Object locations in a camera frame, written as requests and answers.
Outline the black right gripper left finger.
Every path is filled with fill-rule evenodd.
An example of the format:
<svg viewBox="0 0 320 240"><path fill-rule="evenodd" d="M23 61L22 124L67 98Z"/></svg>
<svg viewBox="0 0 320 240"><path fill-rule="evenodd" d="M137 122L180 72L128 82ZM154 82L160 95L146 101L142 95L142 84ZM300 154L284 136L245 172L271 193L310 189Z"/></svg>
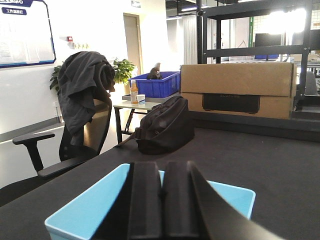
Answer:
<svg viewBox="0 0 320 240"><path fill-rule="evenodd" d="M159 240L161 179L153 161L131 163L125 182L100 223L96 240Z"/></svg>

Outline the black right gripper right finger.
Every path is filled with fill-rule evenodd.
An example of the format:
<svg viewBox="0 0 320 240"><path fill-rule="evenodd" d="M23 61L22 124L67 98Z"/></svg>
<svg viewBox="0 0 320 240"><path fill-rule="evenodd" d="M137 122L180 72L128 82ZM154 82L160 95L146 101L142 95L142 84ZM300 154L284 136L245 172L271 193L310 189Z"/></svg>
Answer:
<svg viewBox="0 0 320 240"><path fill-rule="evenodd" d="M279 240L245 218L191 161L170 161L163 178L163 234L168 240Z"/></svg>

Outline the black shoulder bag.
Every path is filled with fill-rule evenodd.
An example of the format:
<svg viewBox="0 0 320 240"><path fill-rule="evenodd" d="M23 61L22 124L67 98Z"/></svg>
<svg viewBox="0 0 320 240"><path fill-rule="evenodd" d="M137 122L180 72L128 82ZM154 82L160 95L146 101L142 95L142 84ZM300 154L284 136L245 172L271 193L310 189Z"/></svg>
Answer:
<svg viewBox="0 0 320 240"><path fill-rule="evenodd" d="M123 146L129 140L137 142L138 150L147 155L171 153L190 142L195 136L194 125L189 114L188 100L182 96L173 96L155 106L140 121L140 127L124 141L116 145Z"/></svg>

